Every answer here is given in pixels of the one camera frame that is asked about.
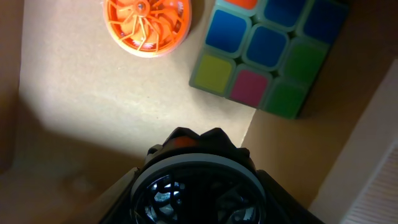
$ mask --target orange wheel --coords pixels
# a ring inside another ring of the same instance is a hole
[[[191,26],[190,0],[105,0],[113,39],[140,57],[160,57],[178,47]]]

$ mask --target blue square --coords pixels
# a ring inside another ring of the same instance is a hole
[[[206,38],[206,44],[228,53],[241,46],[248,23],[241,17],[216,10]]]
[[[327,0],[316,0],[303,31],[310,37],[332,44],[343,25],[348,9]]]
[[[258,26],[250,41],[246,57],[265,67],[276,67],[285,51],[287,34]]]
[[[285,27],[296,25],[306,0],[268,0],[264,10],[266,19]]]

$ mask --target pink square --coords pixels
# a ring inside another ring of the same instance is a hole
[[[229,96],[232,100],[258,107],[264,95],[268,79],[249,70],[241,70]]]

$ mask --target orange plastic fan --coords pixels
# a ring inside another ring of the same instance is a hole
[[[191,26],[190,0],[105,0],[113,39],[140,57],[160,57],[178,47]]]

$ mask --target orange square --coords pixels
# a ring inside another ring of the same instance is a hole
[[[247,10],[254,9],[254,7],[257,4],[257,0],[225,0],[225,1]]]

